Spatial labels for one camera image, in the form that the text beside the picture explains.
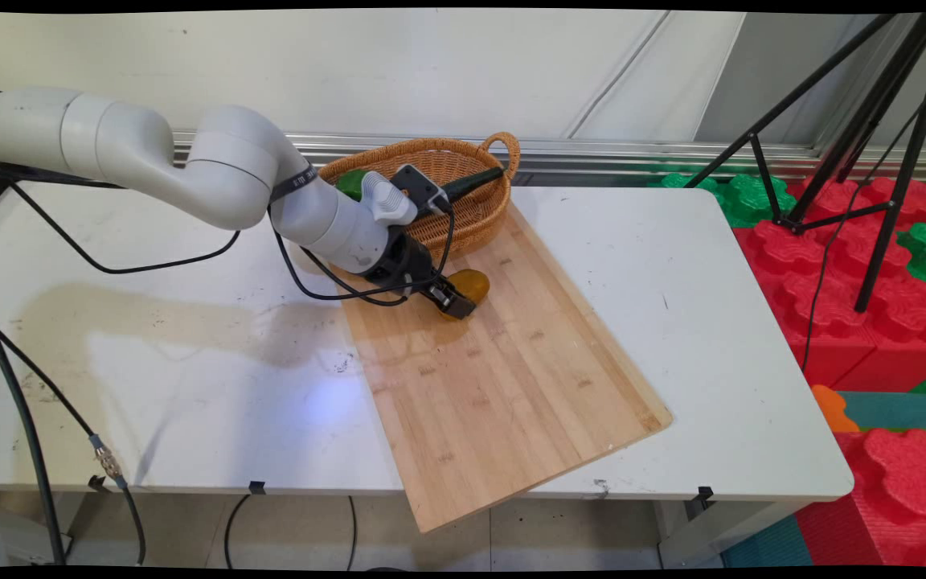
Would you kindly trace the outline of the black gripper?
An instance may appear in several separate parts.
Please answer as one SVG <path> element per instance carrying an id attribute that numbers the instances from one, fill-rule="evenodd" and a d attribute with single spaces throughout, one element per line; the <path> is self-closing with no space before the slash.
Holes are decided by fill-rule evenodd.
<path id="1" fill-rule="evenodd" d="M 463 271 L 440 272 L 435 281 L 430 282 L 435 274 L 437 270 L 427 247 L 407 234 L 404 228 L 389 228 L 388 244 L 382 256 L 374 267 L 363 273 L 363 279 L 378 287 L 428 280 L 427 285 L 420 286 L 420 290 L 428 287 L 428 300 L 445 318 L 468 318 L 477 308 L 477 302 L 459 289 Z"/>

